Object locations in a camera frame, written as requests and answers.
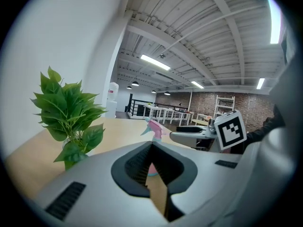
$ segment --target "rectangular light fixture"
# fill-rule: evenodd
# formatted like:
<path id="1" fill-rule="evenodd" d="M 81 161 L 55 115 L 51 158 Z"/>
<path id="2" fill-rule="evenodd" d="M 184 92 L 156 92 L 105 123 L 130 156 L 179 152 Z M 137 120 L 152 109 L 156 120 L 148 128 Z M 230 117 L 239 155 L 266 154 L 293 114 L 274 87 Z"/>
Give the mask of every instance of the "rectangular light fixture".
<path id="1" fill-rule="evenodd" d="M 169 69 L 170 69 L 169 66 L 164 65 L 163 63 L 161 63 L 161 62 L 159 62 L 159 61 L 156 61 L 156 60 L 154 60 L 153 58 L 148 57 L 148 56 L 146 56 L 146 55 L 142 55 L 142 56 L 141 56 L 141 59 L 142 59 L 142 60 L 145 60 L 145 61 L 148 61 L 148 62 L 150 62 L 150 63 L 152 63 L 152 64 L 154 64 L 154 65 L 156 65 L 156 66 L 159 66 L 159 67 L 163 68 L 164 70 L 169 70 Z"/>
<path id="2" fill-rule="evenodd" d="M 203 86 L 201 86 L 199 83 L 196 83 L 195 81 L 192 81 L 191 83 L 194 84 L 194 85 L 196 85 L 199 88 L 204 88 Z"/>
<path id="3" fill-rule="evenodd" d="M 258 83 L 258 85 L 257 85 L 257 89 L 261 89 L 264 80 L 265 80 L 265 78 L 260 78 L 259 83 Z"/>
<path id="4" fill-rule="evenodd" d="M 268 0 L 271 15 L 271 44 L 279 43 L 281 30 L 281 10 L 274 0 Z"/>

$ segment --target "ceiling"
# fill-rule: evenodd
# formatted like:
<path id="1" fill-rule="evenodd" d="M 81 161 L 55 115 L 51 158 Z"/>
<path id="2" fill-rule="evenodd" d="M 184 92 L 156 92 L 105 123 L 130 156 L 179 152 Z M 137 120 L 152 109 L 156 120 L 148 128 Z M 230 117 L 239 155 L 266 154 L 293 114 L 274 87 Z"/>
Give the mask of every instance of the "ceiling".
<path id="1" fill-rule="evenodd" d="M 136 77 L 158 91 L 197 88 L 191 81 L 205 88 L 249 91 L 260 77 L 266 78 L 263 89 L 271 88 L 283 68 L 281 46 L 270 44 L 267 0 L 129 0 L 126 9 L 133 16 L 120 46 L 118 79 Z M 141 60 L 143 54 L 171 69 Z"/>

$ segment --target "potted plant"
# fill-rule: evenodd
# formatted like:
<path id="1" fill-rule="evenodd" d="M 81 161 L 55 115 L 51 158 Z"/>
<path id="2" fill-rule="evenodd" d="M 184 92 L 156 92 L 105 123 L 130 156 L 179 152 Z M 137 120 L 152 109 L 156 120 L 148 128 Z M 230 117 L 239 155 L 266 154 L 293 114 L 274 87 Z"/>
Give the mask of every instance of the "potted plant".
<path id="1" fill-rule="evenodd" d="M 67 170 L 87 158 L 87 153 L 102 141 L 103 124 L 90 124 L 106 111 L 94 104 L 97 94 L 82 92 L 81 82 L 65 83 L 61 87 L 61 76 L 51 67 L 47 72 L 49 78 L 41 73 L 42 94 L 34 93 L 36 99 L 31 100 L 41 109 L 37 114 L 42 119 L 39 123 L 44 124 L 55 140 L 64 141 L 62 152 L 54 162 L 64 161 Z"/>

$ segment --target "spray bottle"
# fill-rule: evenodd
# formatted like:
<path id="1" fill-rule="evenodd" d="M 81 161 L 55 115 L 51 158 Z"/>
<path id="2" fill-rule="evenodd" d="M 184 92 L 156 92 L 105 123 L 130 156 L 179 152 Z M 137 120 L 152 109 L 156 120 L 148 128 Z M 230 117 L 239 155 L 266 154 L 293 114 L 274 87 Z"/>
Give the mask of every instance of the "spray bottle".
<path id="1" fill-rule="evenodd" d="M 146 130 L 141 134 L 144 135 L 149 131 L 154 131 L 155 134 L 152 138 L 152 141 L 161 141 L 162 135 L 166 135 L 167 133 L 164 131 L 161 124 L 158 122 L 151 120 L 150 118 L 145 118 L 145 121 L 148 122 Z M 153 163 L 151 164 L 149 170 L 148 170 L 148 176 L 155 176 L 157 175 L 157 170 Z"/>

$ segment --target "black jacket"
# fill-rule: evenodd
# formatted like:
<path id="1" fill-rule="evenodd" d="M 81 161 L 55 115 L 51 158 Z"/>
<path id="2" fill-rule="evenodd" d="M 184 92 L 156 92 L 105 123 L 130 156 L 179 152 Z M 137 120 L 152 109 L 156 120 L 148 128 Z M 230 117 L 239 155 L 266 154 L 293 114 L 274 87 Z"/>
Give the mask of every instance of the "black jacket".
<path id="1" fill-rule="evenodd" d="M 266 136 L 270 131 L 272 131 L 275 128 L 278 127 L 283 127 L 285 126 L 284 120 L 282 118 L 282 115 L 280 111 L 278 110 L 277 106 L 274 106 L 274 117 L 267 119 L 266 122 L 263 123 L 263 127 L 248 133 L 246 141 L 235 145 L 231 148 L 231 153 L 232 154 L 243 154 L 246 147 L 253 143 L 253 142 L 258 142 L 261 141 L 264 136 Z"/>

